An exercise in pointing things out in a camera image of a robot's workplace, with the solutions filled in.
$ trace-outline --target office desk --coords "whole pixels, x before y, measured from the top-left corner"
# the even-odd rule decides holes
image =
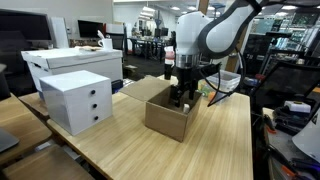
[[[46,121],[49,119],[49,113],[46,103],[40,99],[38,93],[28,94],[19,97],[19,99],[36,114],[41,120]]]
[[[110,179],[253,179],[249,97],[234,94],[207,108],[179,143],[144,126],[145,103],[112,96],[113,116],[71,136],[49,127]]]
[[[154,45],[156,46],[156,49],[155,49],[155,56],[158,57],[158,45],[160,45],[160,52],[159,52],[159,61],[161,63],[161,60],[162,60],[162,50],[165,46],[165,42],[155,42],[153,40],[147,40],[147,39],[137,39],[137,38],[127,38],[127,39],[130,39],[131,42],[132,42],[132,54],[135,55],[135,48],[136,48],[136,44],[138,44],[138,42],[143,42],[144,44],[144,56],[145,58],[149,58],[149,48],[150,46]]]
[[[5,168],[8,179],[93,179],[59,146],[52,145]]]
[[[32,150],[51,136],[51,131],[13,94],[0,101],[0,115],[0,127],[20,140],[15,147],[0,153],[0,165]]]

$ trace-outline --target cardboard box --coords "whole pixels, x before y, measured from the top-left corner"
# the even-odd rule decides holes
[[[77,48],[22,51],[34,84],[42,96],[42,77],[86,70],[107,77],[111,82],[122,80],[122,51],[82,51]]]
[[[183,142],[188,129],[196,119],[200,106],[200,93],[189,100],[186,92],[181,98],[181,107],[170,100],[170,84],[155,77],[147,77],[133,83],[121,92],[146,102],[145,126],[179,142]],[[190,105],[188,114],[183,113],[183,104]]]

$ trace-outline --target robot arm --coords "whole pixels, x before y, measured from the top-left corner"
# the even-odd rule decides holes
[[[268,0],[236,0],[218,19],[212,21],[201,12],[181,16],[177,25],[176,67],[178,85],[172,87],[171,98],[180,106],[180,98],[189,91],[189,98],[197,88],[201,75],[210,76],[218,65],[199,67],[200,54],[222,58],[230,54],[246,25],[261,11]]]

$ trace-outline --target open cardboard box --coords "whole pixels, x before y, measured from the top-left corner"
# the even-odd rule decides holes
[[[146,127],[183,142],[198,114],[201,94],[195,92],[194,99],[189,100],[189,93],[185,92],[181,98],[181,106],[177,108],[170,100],[170,90],[171,87],[167,81],[146,77],[120,91],[146,102]],[[188,114],[183,113],[183,104],[189,104]]]

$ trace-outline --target white storage box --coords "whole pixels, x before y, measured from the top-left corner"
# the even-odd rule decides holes
[[[112,115],[109,78],[77,71],[43,77],[40,84],[51,119],[72,135]]]
[[[39,79],[46,76],[87,70],[111,81],[122,80],[122,51],[84,51],[77,48],[22,51],[38,91]]]
[[[220,90],[224,92],[229,92],[235,89],[239,82],[241,75],[236,73],[231,73],[228,71],[220,70]],[[207,78],[208,81],[214,83],[216,87],[218,87],[219,79],[218,79],[218,73],[214,74]]]

